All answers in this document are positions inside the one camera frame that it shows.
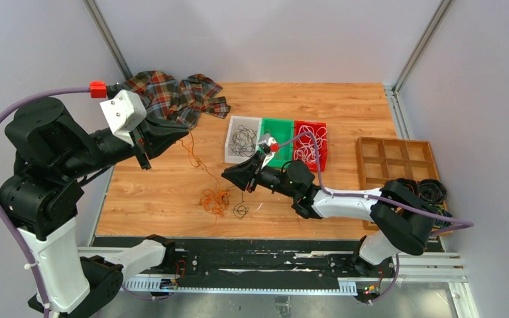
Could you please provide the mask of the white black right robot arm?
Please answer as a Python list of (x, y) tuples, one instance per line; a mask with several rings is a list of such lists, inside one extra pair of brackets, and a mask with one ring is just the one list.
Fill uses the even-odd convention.
[(352, 258), (353, 269), (361, 276), (371, 275), (384, 259), (400, 252), (423, 254), (434, 226), (433, 207), (395, 180), (368, 190), (329, 189), (313, 182), (314, 174), (301, 160), (273, 168), (264, 165), (260, 151), (221, 175), (242, 191), (262, 186), (291, 198), (292, 209), (305, 219), (341, 217), (375, 223), (377, 232), (361, 239)]

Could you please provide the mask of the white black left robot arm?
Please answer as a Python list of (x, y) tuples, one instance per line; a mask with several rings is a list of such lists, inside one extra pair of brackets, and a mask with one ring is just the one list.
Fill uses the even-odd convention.
[(147, 116), (127, 143), (109, 129), (86, 133), (59, 99), (19, 107), (5, 127), (17, 153), (14, 174), (0, 187), (0, 205), (42, 276), (46, 295), (30, 298), (31, 308), (49, 309), (57, 317), (90, 317), (129, 278), (151, 268), (175, 273), (175, 244), (158, 235), (115, 256), (80, 256), (77, 203), (95, 172), (131, 157), (149, 169), (151, 159), (187, 133), (185, 125)]

